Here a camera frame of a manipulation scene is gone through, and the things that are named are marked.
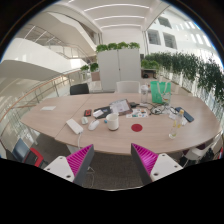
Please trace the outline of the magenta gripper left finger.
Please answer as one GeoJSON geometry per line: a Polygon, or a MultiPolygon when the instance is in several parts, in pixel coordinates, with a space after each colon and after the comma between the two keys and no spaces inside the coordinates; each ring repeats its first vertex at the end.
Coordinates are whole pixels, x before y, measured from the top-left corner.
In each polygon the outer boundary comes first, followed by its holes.
{"type": "Polygon", "coordinates": [[[67,157],[58,156],[44,170],[82,186],[93,156],[94,145],[90,144],[67,157]]]}

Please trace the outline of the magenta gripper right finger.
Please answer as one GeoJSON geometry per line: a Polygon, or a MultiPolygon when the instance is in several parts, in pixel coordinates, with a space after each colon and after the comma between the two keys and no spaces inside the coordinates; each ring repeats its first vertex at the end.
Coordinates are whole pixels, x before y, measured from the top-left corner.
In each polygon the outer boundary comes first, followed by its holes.
{"type": "Polygon", "coordinates": [[[149,149],[131,144],[131,155],[144,185],[159,180],[182,167],[166,153],[156,154],[149,149]]]}

